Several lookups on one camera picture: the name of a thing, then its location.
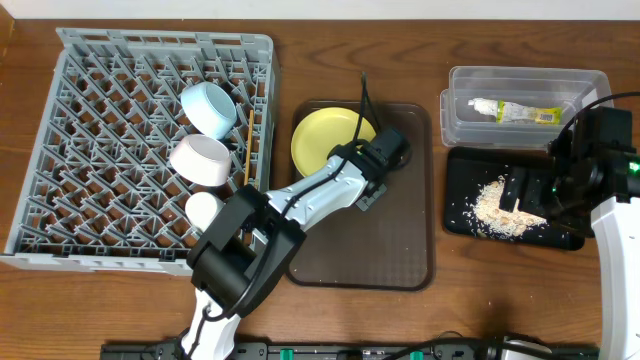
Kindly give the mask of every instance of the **dish rack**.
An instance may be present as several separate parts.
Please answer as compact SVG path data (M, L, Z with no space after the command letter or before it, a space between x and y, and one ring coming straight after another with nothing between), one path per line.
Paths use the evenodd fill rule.
M249 184L269 188L279 66L265 35L71 29L64 44L0 261L24 269L133 270L190 275L200 233L191 194L222 200L243 186L248 114L255 111ZM206 188L169 155L197 133L180 93L211 81L236 104L223 142L232 167Z

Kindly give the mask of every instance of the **brown tray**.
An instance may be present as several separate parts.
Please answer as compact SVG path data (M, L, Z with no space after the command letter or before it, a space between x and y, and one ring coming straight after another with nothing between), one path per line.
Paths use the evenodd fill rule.
M298 108L297 125L327 107L358 111L353 101L309 101ZM287 275L298 285L417 291L434 278L434 218L431 121L411 104L379 104L381 126L392 125L409 140L410 162L389 174L387 192L366 212L337 211L307 232ZM365 117L373 123L370 114ZM293 166L291 180L301 175Z

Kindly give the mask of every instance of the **yellow plate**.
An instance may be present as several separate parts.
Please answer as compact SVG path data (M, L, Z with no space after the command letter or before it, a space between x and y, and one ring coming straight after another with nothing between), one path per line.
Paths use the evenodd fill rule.
M302 176L309 176L327 163L329 152L336 145L353 139L358 124L358 113L343 108L326 108L307 115L293 133L291 156ZM371 141L375 130L362 119L359 139Z

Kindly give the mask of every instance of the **plastic container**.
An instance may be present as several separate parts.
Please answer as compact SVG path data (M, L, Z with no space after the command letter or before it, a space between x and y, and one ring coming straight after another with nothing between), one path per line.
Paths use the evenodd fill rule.
M150 30L56 30L58 58L8 241L0 261L24 269L191 274L200 236L185 203L221 200L244 185L269 189L280 68L266 35ZM228 93L237 121L222 142L231 169L208 188L168 161L196 134L179 97L211 82ZM255 113L247 153L248 114Z
M449 89L440 94L440 129L446 146L544 149L562 126L592 101L611 95L602 71L459 66L449 73ZM538 108L561 107L559 125L498 124L469 100L504 100ZM613 106L609 101L604 106Z

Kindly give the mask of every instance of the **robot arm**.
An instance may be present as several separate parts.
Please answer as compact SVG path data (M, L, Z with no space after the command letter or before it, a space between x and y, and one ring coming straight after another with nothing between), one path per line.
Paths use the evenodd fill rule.
M233 336L240 319L251 313L273 290L289 262L305 239L304 232L334 211L358 203L366 210L386 189L385 175L409 151L406 139L388 128L371 143L360 141L355 153L348 145L338 146L324 168L284 189L259 193L246 186L234 194L189 252L196 287L196 310L187 335L181 341L185 354L193 360L222 360L233 350ZM347 159L339 174L304 194L286 213L281 213L293 197L326 179ZM251 231L271 244L265 266L256 284L245 297L264 251L255 254L236 237L240 229ZM202 321L204 314L220 315L236 304L236 313L216 322Z
M581 111L572 132L549 146L549 169L513 168L500 208L546 218L595 236L600 253L603 334L600 359L640 358L640 157L625 110Z
M640 358L640 198L609 198L591 212L600 252L600 359Z
M270 199L269 205L277 212L282 212L292 196L329 176L341 161L341 157L334 155L329 158L324 168L313 175L284 189L267 192L266 195ZM306 231L330 213L353 205L362 195L367 181L362 176L362 172L351 162L345 165L343 172L344 174L338 175L335 181L303 196L298 202L298 206L289 211L287 219L295 220L300 224L302 230ZM258 238L265 238L260 230L256 229L254 233ZM197 337L196 333L202 320L203 311L207 311L210 316L216 316L222 313L222 307L204 290L196 289L196 310L189 333L182 338L182 348L188 354L194 342L198 340L200 344L191 355L193 360L224 359L233 350L233 337L240 323L240 316L236 314L220 321L205 322L200 330L200 336Z

